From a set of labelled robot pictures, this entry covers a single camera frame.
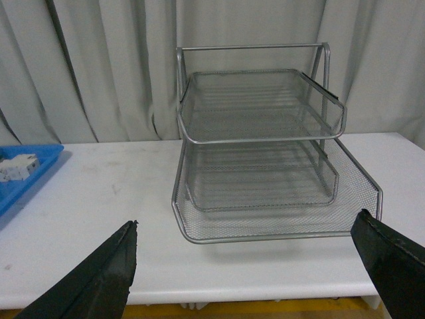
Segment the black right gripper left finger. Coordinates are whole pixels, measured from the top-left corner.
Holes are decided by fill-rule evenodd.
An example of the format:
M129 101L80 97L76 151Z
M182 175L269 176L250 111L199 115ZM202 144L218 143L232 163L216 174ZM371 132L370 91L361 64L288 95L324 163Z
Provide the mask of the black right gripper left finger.
M137 222L128 221L16 318L121 318L136 250Z

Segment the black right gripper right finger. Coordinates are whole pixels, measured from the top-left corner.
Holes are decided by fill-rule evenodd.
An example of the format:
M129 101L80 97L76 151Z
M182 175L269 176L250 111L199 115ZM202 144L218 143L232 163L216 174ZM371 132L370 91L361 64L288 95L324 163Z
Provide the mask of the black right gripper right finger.
M424 317L424 247L361 210L351 238L391 318Z

